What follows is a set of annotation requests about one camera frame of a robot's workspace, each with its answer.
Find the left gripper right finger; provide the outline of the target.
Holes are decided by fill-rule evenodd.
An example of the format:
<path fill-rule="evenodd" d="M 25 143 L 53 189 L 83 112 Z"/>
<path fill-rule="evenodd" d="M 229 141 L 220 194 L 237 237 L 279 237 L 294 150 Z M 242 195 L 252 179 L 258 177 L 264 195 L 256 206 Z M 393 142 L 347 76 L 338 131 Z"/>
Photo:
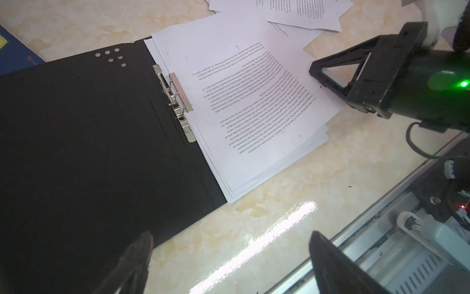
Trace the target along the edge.
<path fill-rule="evenodd" d="M 320 293 L 389 293 L 319 231 L 312 233 L 309 253 Z"/>

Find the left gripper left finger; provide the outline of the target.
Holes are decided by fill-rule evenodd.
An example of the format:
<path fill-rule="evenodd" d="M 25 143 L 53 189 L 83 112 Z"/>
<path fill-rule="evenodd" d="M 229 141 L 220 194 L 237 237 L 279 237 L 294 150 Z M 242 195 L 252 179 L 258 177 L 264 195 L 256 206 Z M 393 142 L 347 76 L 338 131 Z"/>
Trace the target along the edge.
<path fill-rule="evenodd" d="M 148 279 L 154 239 L 149 231 L 142 233 L 120 258 L 117 266 L 92 291 L 93 294 L 143 294 Z"/>

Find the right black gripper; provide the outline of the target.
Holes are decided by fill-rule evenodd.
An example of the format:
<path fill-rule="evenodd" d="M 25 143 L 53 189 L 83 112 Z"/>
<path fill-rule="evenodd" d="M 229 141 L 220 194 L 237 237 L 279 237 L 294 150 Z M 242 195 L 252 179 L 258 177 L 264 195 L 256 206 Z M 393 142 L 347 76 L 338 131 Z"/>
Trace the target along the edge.
<path fill-rule="evenodd" d="M 424 39 L 428 23 L 405 23 L 398 34 L 380 35 L 317 60 L 310 75 L 358 111 L 389 119 L 387 95 Z"/>

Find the text paper sheet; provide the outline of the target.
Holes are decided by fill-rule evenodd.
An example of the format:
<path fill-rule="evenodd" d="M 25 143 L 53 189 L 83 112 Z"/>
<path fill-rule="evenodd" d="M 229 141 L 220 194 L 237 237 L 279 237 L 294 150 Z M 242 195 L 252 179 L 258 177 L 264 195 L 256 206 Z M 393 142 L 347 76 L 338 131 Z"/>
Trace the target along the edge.
<path fill-rule="evenodd" d="M 339 18 L 353 3 L 343 0 L 254 0 L 209 1 L 209 9 L 216 13 L 233 9 L 256 9 L 295 46 L 304 49 L 323 31 L 341 32 Z"/>

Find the red folder black inside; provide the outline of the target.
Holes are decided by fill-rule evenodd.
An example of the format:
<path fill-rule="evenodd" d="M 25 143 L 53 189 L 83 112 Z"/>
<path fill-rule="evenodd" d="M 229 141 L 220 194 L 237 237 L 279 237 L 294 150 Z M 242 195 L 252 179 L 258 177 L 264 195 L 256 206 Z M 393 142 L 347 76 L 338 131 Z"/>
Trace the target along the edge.
<path fill-rule="evenodd" d="M 1 282 L 90 294 L 149 232 L 154 249 L 226 203 L 145 40 L 1 76 Z"/>

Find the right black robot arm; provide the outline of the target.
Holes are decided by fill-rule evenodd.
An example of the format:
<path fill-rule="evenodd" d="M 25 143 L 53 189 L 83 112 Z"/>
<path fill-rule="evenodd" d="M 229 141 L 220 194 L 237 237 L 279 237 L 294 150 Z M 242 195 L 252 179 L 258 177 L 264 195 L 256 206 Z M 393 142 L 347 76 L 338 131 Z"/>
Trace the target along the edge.
<path fill-rule="evenodd" d="M 470 130 L 470 4 L 422 1 L 422 21 L 310 66 L 310 75 L 362 113 L 412 118 L 445 132 Z"/>

